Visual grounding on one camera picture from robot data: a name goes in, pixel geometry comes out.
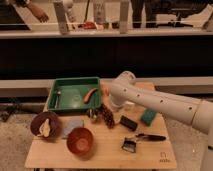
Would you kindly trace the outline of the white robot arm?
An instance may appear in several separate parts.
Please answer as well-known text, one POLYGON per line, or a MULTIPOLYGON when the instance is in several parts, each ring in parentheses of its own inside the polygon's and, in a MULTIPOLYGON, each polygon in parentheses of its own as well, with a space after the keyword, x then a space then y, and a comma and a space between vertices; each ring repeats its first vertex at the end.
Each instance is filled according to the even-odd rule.
POLYGON ((154 110, 207 134, 208 141, 200 171, 213 171, 213 103, 186 96, 138 88, 130 71, 122 72, 108 84, 110 105, 121 108, 130 101, 154 110))

